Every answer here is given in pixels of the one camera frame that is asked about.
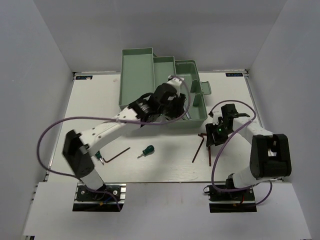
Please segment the large silver ratchet wrench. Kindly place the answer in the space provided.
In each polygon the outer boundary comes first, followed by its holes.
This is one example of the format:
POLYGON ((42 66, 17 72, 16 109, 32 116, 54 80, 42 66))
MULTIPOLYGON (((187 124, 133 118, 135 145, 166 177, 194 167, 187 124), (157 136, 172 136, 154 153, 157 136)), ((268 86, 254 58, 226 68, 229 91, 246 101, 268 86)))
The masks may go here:
POLYGON ((183 112, 185 113, 184 116, 182 117, 183 120, 192 119, 189 109, 190 109, 190 105, 185 101, 183 104, 183 112))

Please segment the green stubby screwdriver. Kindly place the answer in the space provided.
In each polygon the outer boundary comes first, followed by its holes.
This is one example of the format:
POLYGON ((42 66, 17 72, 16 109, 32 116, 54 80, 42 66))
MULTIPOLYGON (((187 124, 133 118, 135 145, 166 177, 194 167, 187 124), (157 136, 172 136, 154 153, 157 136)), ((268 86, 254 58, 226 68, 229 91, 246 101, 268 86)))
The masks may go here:
POLYGON ((102 157, 100 151, 98 151, 96 154, 95 154, 95 157, 104 165, 105 162, 104 162, 104 158, 102 157))
POLYGON ((139 159, 142 157, 146 157, 152 154, 154 151, 155 151, 155 147, 153 145, 149 145, 142 151, 142 153, 137 158, 139 159))

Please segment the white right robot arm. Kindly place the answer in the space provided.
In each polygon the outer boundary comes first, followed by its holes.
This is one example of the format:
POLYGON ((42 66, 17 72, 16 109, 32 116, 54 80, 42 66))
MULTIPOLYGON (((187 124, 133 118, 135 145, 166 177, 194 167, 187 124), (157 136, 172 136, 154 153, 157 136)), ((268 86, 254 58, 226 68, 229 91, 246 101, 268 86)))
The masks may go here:
POLYGON ((211 109, 208 115, 212 122, 206 124, 206 146, 219 146, 213 162, 211 180, 214 181, 218 161, 233 137, 240 135, 251 146, 248 165, 229 175, 225 187, 212 187, 217 192, 236 200, 244 191, 261 182, 288 177, 292 173, 289 140, 285 134, 273 133, 261 127, 256 121, 257 114, 249 115, 236 109, 235 101, 219 102, 220 111, 211 109))

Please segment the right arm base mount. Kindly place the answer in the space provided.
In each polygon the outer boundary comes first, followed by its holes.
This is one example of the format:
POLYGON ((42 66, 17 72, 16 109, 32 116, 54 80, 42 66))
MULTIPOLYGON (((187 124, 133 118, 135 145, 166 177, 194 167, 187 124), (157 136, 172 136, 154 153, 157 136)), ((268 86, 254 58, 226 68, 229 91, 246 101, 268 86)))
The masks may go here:
POLYGON ((253 213, 257 212, 256 199, 252 188, 223 192, 216 190, 213 185, 203 188, 208 195, 210 213, 253 213))

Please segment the long brown hex key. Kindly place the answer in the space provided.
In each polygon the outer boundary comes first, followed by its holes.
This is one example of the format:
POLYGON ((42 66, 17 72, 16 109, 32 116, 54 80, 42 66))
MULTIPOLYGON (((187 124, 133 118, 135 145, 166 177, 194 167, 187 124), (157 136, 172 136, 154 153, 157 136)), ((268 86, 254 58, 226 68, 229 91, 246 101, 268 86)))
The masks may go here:
POLYGON ((211 167, 212 166, 211 147, 207 146, 206 150, 207 150, 207 153, 208 153, 208 164, 211 167))

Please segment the short brown hex key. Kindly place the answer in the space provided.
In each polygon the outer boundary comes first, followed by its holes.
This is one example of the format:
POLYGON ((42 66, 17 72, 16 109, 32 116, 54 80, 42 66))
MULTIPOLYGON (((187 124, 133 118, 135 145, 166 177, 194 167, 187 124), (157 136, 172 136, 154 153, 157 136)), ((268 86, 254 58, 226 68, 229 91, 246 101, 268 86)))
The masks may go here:
POLYGON ((198 148, 197 148, 197 150, 196 150, 196 152, 194 154, 194 157, 192 159, 192 163, 195 162, 195 160, 196 160, 196 158, 197 158, 197 156, 199 154, 199 151, 200 151, 200 149, 201 149, 201 147, 202 147, 202 145, 203 145, 203 143, 205 141, 205 137, 207 136, 207 134, 206 133, 199 133, 198 136, 201 137, 201 142, 200 142, 200 144, 199 144, 199 146, 198 146, 198 148))

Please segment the green cantilever toolbox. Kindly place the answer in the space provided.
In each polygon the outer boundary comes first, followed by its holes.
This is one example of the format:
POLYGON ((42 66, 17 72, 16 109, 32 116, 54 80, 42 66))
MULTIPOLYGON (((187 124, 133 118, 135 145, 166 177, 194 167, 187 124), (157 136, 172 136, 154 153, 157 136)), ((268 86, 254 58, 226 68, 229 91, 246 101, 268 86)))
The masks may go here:
POLYGON ((205 95, 212 93, 210 83, 200 80, 194 60, 156 56, 151 47, 122 50, 119 108, 123 110, 141 95, 153 93, 159 85, 168 81, 170 75, 185 80, 191 103, 186 116, 168 126, 172 129, 201 127, 208 118, 205 95))

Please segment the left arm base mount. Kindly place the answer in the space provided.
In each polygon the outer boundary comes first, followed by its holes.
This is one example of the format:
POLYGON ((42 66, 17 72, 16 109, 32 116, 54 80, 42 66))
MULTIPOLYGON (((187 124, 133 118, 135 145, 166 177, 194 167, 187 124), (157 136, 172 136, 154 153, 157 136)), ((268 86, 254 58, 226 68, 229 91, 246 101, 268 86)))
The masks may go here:
POLYGON ((78 184, 75 191, 73 212, 96 212, 96 213, 111 213, 120 212, 123 208, 126 198, 125 183, 110 183, 106 185, 106 191, 111 193, 118 201, 106 193, 95 193, 89 191, 84 185, 78 184))

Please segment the dark brown hex key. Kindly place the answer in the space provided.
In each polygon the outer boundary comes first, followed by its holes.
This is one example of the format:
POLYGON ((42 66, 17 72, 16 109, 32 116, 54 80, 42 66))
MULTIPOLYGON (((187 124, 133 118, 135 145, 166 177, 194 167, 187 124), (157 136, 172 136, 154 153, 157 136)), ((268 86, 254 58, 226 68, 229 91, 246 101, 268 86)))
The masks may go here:
POLYGON ((103 162, 107 164, 107 163, 113 161, 114 159, 118 158, 119 156, 121 156, 122 154, 124 154, 125 152, 127 152, 127 151, 130 150, 130 149, 131 149, 131 147, 127 147, 125 150, 121 151, 120 153, 118 153, 117 155, 113 156, 113 157, 110 158, 109 160, 103 159, 103 162))

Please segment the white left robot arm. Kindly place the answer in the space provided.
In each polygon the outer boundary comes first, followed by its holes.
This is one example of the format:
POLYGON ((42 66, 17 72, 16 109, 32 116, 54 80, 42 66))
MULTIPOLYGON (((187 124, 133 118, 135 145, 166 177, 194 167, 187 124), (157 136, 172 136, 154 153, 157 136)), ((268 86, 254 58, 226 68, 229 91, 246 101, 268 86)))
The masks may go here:
POLYGON ((155 92, 146 93, 130 103, 120 113, 103 123, 77 133, 65 135, 62 155, 75 177, 87 187, 88 193, 99 200, 105 196, 105 184, 95 169, 92 157, 107 144, 150 123, 159 124, 159 117, 180 119, 186 96, 181 92, 179 78, 159 85, 155 92))

